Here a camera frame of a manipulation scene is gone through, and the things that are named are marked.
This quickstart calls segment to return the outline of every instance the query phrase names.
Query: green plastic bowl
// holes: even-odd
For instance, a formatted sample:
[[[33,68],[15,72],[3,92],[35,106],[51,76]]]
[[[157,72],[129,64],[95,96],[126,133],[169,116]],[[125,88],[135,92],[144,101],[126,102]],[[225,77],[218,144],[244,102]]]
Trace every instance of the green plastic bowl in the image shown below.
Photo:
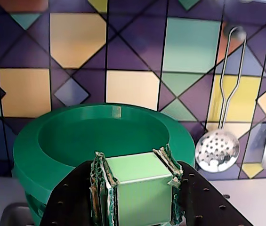
[[[34,225],[39,226],[40,220],[42,220],[43,215],[40,216],[38,213],[40,211],[38,204],[34,202],[33,197],[31,195],[25,193],[25,196],[26,196],[29,210],[31,212],[32,219],[34,221]]]
[[[94,159],[150,152],[169,143],[174,158],[194,165],[194,143],[177,121],[121,104],[58,109],[29,123],[14,143],[14,173],[27,194],[47,203],[54,187],[76,166]]]

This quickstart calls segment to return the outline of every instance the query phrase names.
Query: metal ladle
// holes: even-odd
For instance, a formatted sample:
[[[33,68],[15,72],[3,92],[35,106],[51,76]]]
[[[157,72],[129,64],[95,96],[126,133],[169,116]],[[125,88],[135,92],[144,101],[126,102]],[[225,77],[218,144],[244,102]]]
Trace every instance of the metal ladle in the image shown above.
[[[220,119],[218,122],[218,129],[204,134],[200,138],[195,148],[196,162],[198,163],[198,165],[202,170],[210,173],[223,172],[229,169],[231,166],[235,164],[238,155],[240,153],[240,144],[238,138],[231,132],[224,130],[224,123],[226,121],[226,116],[228,113],[229,102],[232,96],[237,91],[241,80],[242,64],[246,47],[246,35],[244,31],[242,31],[244,33],[244,41],[242,46],[242,56],[238,71],[237,82],[233,91],[230,93],[227,99],[225,97],[224,88],[223,88],[223,80],[228,59],[231,37],[234,32],[240,32],[240,31],[241,27],[234,27],[230,30],[228,35],[228,43],[226,47],[224,65],[219,83],[223,101],[222,101]]]

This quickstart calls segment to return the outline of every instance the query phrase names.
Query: green block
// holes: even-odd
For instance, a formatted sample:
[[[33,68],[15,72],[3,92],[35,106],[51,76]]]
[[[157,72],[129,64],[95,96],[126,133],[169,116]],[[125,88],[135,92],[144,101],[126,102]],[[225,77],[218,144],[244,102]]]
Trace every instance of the green block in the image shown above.
[[[150,226],[171,220],[171,172],[154,153],[106,158],[117,186],[119,226]]]

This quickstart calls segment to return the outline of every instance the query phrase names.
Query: colorful tiled wall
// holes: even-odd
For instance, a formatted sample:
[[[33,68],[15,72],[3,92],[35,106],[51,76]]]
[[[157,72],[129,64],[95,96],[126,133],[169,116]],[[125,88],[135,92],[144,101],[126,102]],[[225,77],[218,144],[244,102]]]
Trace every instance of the colorful tiled wall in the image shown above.
[[[208,179],[266,178],[266,4],[238,0],[0,0],[0,175],[15,137],[50,110],[117,102],[177,119],[195,141],[216,128],[227,23],[247,32],[240,87],[225,127],[241,144]],[[225,71],[228,94],[241,43]]]

